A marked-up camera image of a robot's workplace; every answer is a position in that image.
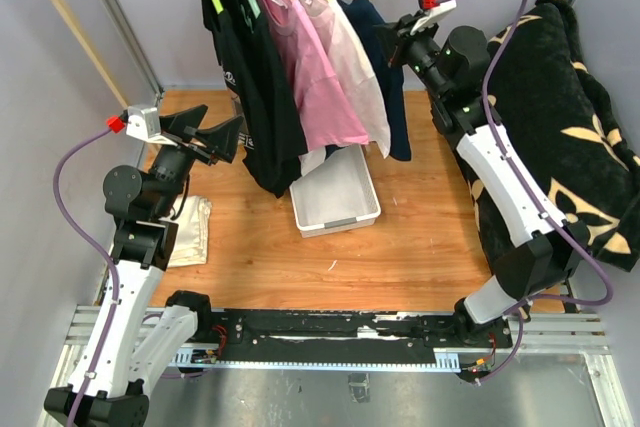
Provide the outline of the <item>navy blue t shirt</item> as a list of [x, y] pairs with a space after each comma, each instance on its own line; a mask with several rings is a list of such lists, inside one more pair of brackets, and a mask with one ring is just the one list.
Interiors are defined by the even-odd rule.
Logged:
[[373, 67], [384, 100], [390, 127], [390, 156], [400, 162], [412, 160], [404, 102], [404, 74], [400, 67], [390, 67], [375, 28], [386, 21], [370, 0], [337, 0], [354, 28]]

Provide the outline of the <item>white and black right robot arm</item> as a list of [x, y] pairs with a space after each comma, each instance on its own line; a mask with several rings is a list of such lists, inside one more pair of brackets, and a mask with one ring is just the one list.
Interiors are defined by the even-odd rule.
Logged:
[[570, 223], [542, 192], [497, 112], [484, 107], [481, 86], [491, 60], [484, 33], [460, 26], [438, 45], [438, 27], [420, 27], [419, 21], [406, 15], [374, 32], [388, 64], [409, 66], [424, 84], [437, 131], [483, 183], [513, 245], [491, 262], [490, 280], [454, 307], [454, 337], [474, 347], [518, 302], [574, 274], [587, 231], [582, 223]]

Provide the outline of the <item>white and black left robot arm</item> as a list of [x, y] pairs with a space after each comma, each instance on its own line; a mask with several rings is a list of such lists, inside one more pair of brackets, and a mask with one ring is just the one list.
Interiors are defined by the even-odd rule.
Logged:
[[174, 293], [158, 322], [140, 335], [147, 307], [168, 267], [179, 230], [173, 205], [184, 198], [195, 162], [234, 160], [243, 118], [214, 127], [201, 123], [201, 104], [162, 116], [157, 108], [130, 106], [109, 118], [99, 140], [125, 133], [159, 151], [148, 171], [130, 165], [111, 169], [103, 181], [104, 210], [113, 217], [113, 245], [103, 248], [59, 207], [68, 224], [105, 260], [105, 298], [66, 386], [48, 390], [44, 410], [64, 426], [141, 426], [151, 394], [178, 350], [207, 340], [214, 330], [208, 296]]

